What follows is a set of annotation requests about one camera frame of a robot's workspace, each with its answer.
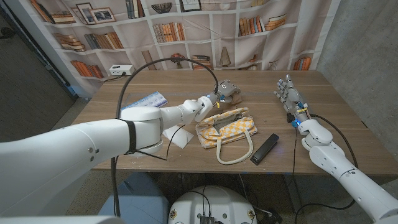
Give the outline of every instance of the bag handle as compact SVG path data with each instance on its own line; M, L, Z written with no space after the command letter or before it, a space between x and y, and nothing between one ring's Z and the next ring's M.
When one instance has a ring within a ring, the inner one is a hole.
M220 162L220 164L231 165L231 164L235 164L235 163L238 163L238 162L242 162L243 160L247 159L252 154L252 152L253 152L253 142L251 141L249 131L245 130L244 133L246 135L246 139L248 139L249 151L248 151L248 153L246 153L244 156L240 157L239 159L235 159L235 160L232 160L232 161L222 161L221 160L221 158L220 158L221 139L217 139L217 160L218 160L218 162Z

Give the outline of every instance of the printed backdrop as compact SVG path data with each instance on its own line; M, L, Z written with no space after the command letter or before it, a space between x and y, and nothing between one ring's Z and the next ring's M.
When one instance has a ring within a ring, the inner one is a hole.
M75 91L91 97L112 65L172 55L214 70L314 70L340 0L20 2L84 90ZM199 69L180 65L151 69Z

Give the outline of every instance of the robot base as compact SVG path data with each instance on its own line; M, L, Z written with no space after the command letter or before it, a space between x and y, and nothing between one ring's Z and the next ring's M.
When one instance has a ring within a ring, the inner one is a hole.
M170 209L168 224L200 224L200 217L203 216L203 200L205 203L205 216L214 218L216 222L220 221L224 224L257 224L251 204L240 194L226 187L206 186L204 195L210 203L211 215L209 215L208 202L201 195L203 188L204 186L195 188L183 194L174 202Z

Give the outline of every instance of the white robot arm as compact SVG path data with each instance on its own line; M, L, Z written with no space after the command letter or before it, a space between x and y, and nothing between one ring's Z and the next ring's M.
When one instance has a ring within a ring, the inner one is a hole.
M302 144L310 151L311 161L338 180L373 222L398 223L398 200L347 160L344 151L332 141L331 132L311 119L290 76L286 75L286 81L280 79L278 87L279 93L274 94L284 104L288 122L305 136Z
M76 124L14 142L0 143L0 217L43 215L59 191L95 165L139 151L162 148L162 131L201 121L213 105L240 89L225 80L218 92L167 108L122 110L121 119Z

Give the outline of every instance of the yellow checkered bag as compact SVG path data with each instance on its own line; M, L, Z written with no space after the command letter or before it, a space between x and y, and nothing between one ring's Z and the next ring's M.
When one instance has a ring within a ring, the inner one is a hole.
M217 160L221 164L229 165L247 159L253 152L250 136L257 133L253 118L248 116L249 108L238 108L223 114L216 114L200 121L196 131L202 147L205 149L217 146ZM243 157L233 161L220 159L221 145L247 138L249 151Z

